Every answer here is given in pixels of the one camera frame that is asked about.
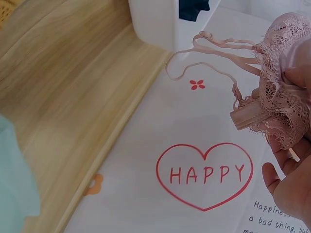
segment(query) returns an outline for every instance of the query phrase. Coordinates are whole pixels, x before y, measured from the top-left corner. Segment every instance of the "red heart outline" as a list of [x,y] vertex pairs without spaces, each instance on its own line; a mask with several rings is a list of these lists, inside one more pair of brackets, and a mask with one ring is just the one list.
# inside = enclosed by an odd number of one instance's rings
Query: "red heart outline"
[[[231,197],[229,197],[228,199],[216,204],[216,205],[213,205],[211,207],[208,207],[208,208],[201,208],[199,206],[196,206],[196,205],[193,205],[183,199],[181,199],[180,197],[178,197],[175,193],[173,193],[172,191],[170,191],[165,185],[164,183],[162,182],[161,178],[160,178],[160,175],[159,175],[159,171],[158,171],[158,168],[159,168],[159,164],[160,164],[160,160],[162,159],[162,157],[165,155],[166,152],[168,152],[170,149],[173,149],[175,147],[190,147],[190,148],[193,148],[195,149],[197,152],[199,152],[199,154],[202,156],[202,158],[204,159],[204,161],[207,159],[207,155],[211,152],[212,149],[216,148],[216,147],[219,147],[219,146],[222,146],[222,145],[232,145],[232,146],[235,146],[235,147],[238,147],[239,149],[241,149],[245,154],[246,156],[248,157],[249,159],[249,162],[251,164],[251,172],[250,172],[250,175],[249,175],[249,178],[247,180],[247,182],[245,183],[245,185],[237,192],[235,193],[234,195],[232,195]],[[182,203],[188,205],[188,206],[191,206],[195,209],[198,209],[198,210],[201,210],[203,212],[205,211],[209,211],[211,209],[214,209],[214,208],[217,208],[223,204],[226,204],[227,202],[233,200],[234,198],[236,198],[237,196],[239,196],[249,185],[249,183],[251,182],[252,180],[252,177],[253,177],[253,173],[254,173],[254,166],[253,166],[253,161],[251,159],[251,157],[249,156],[249,154],[246,152],[246,150],[244,150],[242,147],[240,147],[239,145],[237,144],[234,144],[234,143],[230,143],[230,142],[224,142],[224,143],[219,143],[219,144],[216,144],[214,146],[212,146],[211,148],[209,148],[204,154],[195,146],[193,145],[188,145],[188,144],[176,144],[174,146],[171,146],[169,148],[167,148],[162,154],[161,156],[159,157],[157,163],[156,163],[156,177],[157,179],[159,180],[160,184],[162,185],[162,187],[169,193],[171,194],[174,198],[176,198],[177,200],[181,201]]]

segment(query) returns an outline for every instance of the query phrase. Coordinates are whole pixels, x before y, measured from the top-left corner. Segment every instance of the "wooden edge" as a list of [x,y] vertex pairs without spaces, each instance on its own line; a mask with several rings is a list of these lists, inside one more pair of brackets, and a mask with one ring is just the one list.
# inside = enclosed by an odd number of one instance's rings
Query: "wooden edge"
[[[120,33],[115,40],[121,39],[123,33]],[[157,66],[154,68],[154,71],[151,75],[146,77],[146,82],[144,82],[144,85],[140,88],[140,90],[137,92],[136,97],[134,101],[132,101],[131,105],[128,107],[127,111],[124,113],[122,119],[119,121],[118,125],[115,127],[114,131],[110,135],[109,139],[104,144],[102,150],[98,154],[98,156],[95,158],[94,162],[92,163],[88,173],[82,180],[81,184],[79,185],[76,193],[74,194],[73,198],[71,199],[66,211],[64,212],[63,216],[61,217],[55,233],[62,233],[67,224],[69,223],[72,215],[74,214],[74,211],[78,204],[80,203],[81,199],[84,196],[85,190],[89,187],[90,183],[92,182],[92,179],[94,175],[97,173],[97,171],[101,168],[103,165],[107,155],[111,151],[113,145],[115,144],[116,140],[118,139],[119,135],[122,133],[122,130],[126,126],[127,122],[130,120],[131,116],[135,112],[136,108],[139,106],[141,100],[153,84],[154,80],[159,75],[160,71],[162,70],[164,64],[168,60],[169,56],[171,54],[169,52],[164,52],[163,55],[160,57]]]

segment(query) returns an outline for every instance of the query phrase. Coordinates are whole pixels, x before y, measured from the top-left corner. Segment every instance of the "pink lace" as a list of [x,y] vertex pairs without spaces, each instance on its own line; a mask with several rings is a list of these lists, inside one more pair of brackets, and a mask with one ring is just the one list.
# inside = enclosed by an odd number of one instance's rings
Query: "pink lace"
[[[311,21],[303,16],[288,13],[280,16],[271,25],[264,40],[255,44],[249,40],[227,39],[215,40],[210,33],[200,32],[193,39],[193,49],[179,51],[171,59],[184,52],[200,52],[214,54],[230,59],[236,65],[260,77],[259,96],[242,98],[237,81],[227,73],[223,73],[214,66],[199,62],[187,66],[184,72],[174,80],[179,80],[190,67],[206,65],[213,70],[228,76],[233,82],[233,94],[236,97],[234,111],[230,113],[238,130],[249,127],[252,131],[262,132],[266,137],[276,136],[283,149],[291,148],[310,128],[309,109],[310,97],[306,90],[286,82],[280,67],[280,56],[295,42],[310,35]],[[197,40],[204,38],[221,48],[252,50],[255,58],[239,57],[234,54],[214,50],[210,47],[199,45]],[[246,43],[250,45],[234,45],[233,43]],[[261,70],[249,65],[260,64]]]

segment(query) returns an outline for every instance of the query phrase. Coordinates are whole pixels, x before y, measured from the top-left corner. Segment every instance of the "pink strap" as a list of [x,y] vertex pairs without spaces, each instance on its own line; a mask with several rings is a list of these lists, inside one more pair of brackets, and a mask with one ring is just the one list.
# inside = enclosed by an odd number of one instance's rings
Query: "pink strap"
[[[221,52],[221,51],[217,51],[215,49],[212,49],[208,46],[203,46],[203,45],[199,45],[197,43],[197,40],[199,38],[203,38],[208,40],[209,42],[211,42],[212,44],[221,47],[221,48],[231,48],[231,49],[248,49],[248,50],[254,50],[255,49],[255,44],[252,41],[249,40],[236,40],[236,39],[227,39],[224,41],[218,41],[213,39],[212,34],[210,33],[206,33],[206,32],[200,32],[198,35],[196,35],[193,38],[193,49],[189,49],[189,50],[184,50],[184,51],[179,51],[176,52],[175,54],[173,54],[171,56],[171,58],[168,60],[167,64],[166,64],[166,72],[168,74],[168,76],[172,79],[172,80],[179,80],[181,79],[184,75],[185,72],[188,68],[193,67],[193,66],[197,66],[197,65],[206,65],[210,68],[212,68],[213,70],[215,70],[216,72],[226,75],[228,76],[232,82],[233,82],[233,88],[232,88],[232,92],[234,94],[234,96],[236,97],[236,100],[233,104],[233,109],[234,111],[232,113],[230,113],[232,121],[234,122],[235,126],[237,127],[238,130],[250,127],[251,125],[254,124],[258,124],[261,121],[267,119],[270,117],[270,115],[268,114],[268,112],[266,112],[264,109],[262,109],[261,104],[258,100],[254,100],[251,103],[248,103],[247,105],[245,105],[244,107],[236,107],[236,102],[239,101],[241,103],[242,101],[242,95],[238,89],[238,84],[237,81],[234,77],[232,77],[230,74],[228,73],[224,73],[219,71],[218,69],[216,69],[214,66],[212,66],[209,63],[205,63],[205,62],[198,62],[192,65],[187,66],[183,73],[178,76],[177,78],[172,78],[168,72],[168,65],[170,63],[170,61],[172,60],[172,58],[180,53],[188,53],[188,52],[201,52],[201,53],[205,53],[205,54],[214,54],[217,56],[221,56],[221,57],[225,57],[230,59],[232,62],[234,62],[237,66],[241,67],[242,69],[255,74],[257,76],[260,75],[260,70],[250,66],[248,64],[258,64],[257,63],[257,59],[255,58],[246,58],[246,57],[239,57],[236,56],[234,54],[231,53],[225,53],[225,52]],[[247,43],[250,44],[251,46],[247,46],[247,45],[232,45],[232,44],[228,44],[229,42],[234,42],[234,43]]]

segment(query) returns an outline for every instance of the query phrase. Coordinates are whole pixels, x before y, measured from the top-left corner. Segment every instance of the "heart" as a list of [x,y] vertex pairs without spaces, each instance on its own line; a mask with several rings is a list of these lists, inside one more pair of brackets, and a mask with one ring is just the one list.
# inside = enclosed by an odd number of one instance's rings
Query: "heart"
[[96,195],[96,194],[100,193],[100,191],[102,189],[102,182],[104,180],[103,175],[98,173],[95,175],[93,180],[94,180],[94,185],[87,189],[84,196]]
[[[232,145],[232,146],[234,146],[234,147],[239,148],[239,149],[247,156],[247,158],[248,158],[248,160],[249,160],[249,162],[250,162],[250,166],[251,166],[250,175],[249,175],[249,177],[248,177],[248,179],[247,179],[245,185],[244,185],[239,191],[237,191],[235,194],[233,194],[232,196],[230,196],[229,198],[227,198],[227,199],[225,199],[225,200],[223,200],[223,201],[221,201],[221,202],[219,202],[219,203],[217,203],[217,204],[215,204],[215,205],[213,205],[213,206],[210,206],[210,207],[208,207],[208,208],[203,208],[203,207],[194,205],[194,204],[192,204],[192,203],[190,203],[190,202],[188,202],[188,201],[186,201],[186,200],[180,198],[177,194],[175,194],[174,192],[172,192],[172,191],[162,182],[162,180],[161,180],[161,178],[160,178],[160,174],[159,174],[159,164],[160,164],[160,161],[161,161],[161,159],[163,158],[163,156],[164,156],[169,150],[171,150],[171,149],[173,149],[173,148],[176,148],[176,147],[188,147],[188,148],[192,148],[192,149],[195,149],[195,150],[201,155],[201,157],[203,158],[203,160],[205,161],[205,160],[207,159],[208,154],[209,154],[213,149],[215,149],[216,147],[220,147],[220,146],[222,146],[222,145]],[[179,201],[181,201],[182,203],[184,203],[184,204],[186,204],[186,205],[188,205],[188,206],[191,206],[191,207],[193,207],[193,208],[195,208],[195,209],[198,209],[198,210],[200,210],[200,211],[203,211],[203,212],[212,210],[212,209],[214,209],[214,208],[217,208],[217,207],[219,207],[219,206],[221,206],[221,205],[224,205],[224,204],[226,204],[227,202],[233,200],[234,198],[238,197],[238,196],[248,187],[249,183],[250,183],[251,180],[252,180],[253,172],[254,172],[253,162],[252,162],[252,159],[251,159],[251,157],[249,156],[249,154],[246,152],[246,150],[244,150],[244,149],[243,149],[242,147],[240,147],[239,145],[236,145],[236,144],[234,144],[234,143],[229,143],[229,142],[225,142],[225,143],[220,143],[220,144],[214,145],[214,146],[212,146],[211,148],[209,148],[205,153],[202,153],[197,147],[195,147],[195,146],[193,146],[193,145],[188,145],[188,144],[177,144],[177,145],[171,146],[171,147],[169,147],[168,149],[166,149],[166,150],[161,154],[161,156],[159,157],[159,159],[158,159],[158,161],[157,161],[157,163],[156,163],[156,176],[157,176],[157,179],[159,180],[160,184],[162,185],[162,187],[163,187],[169,194],[171,194],[174,198],[176,198],[177,200],[179,200]]]

